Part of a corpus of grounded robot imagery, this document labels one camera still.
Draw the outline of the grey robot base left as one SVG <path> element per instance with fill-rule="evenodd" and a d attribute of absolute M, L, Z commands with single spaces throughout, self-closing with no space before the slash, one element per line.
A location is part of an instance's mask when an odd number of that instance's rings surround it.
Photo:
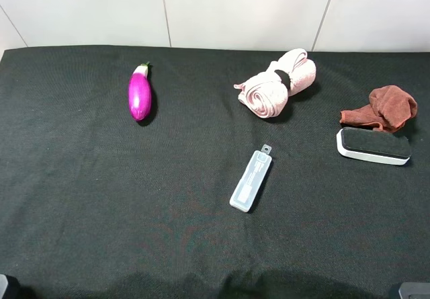
<path fill-rule="evenodd" d="M 0 275 L 0 299 L 16 299 L 20 288 L 21 286 L 15 277 Z"/>

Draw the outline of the grey robot base right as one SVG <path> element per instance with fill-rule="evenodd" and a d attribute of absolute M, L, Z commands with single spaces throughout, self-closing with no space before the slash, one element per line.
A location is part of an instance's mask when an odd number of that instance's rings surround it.
<path fill-rule="evenodd" d="M 389 291 L 391 299 L 430 299 L 429 282 L 403 282 Z"/>

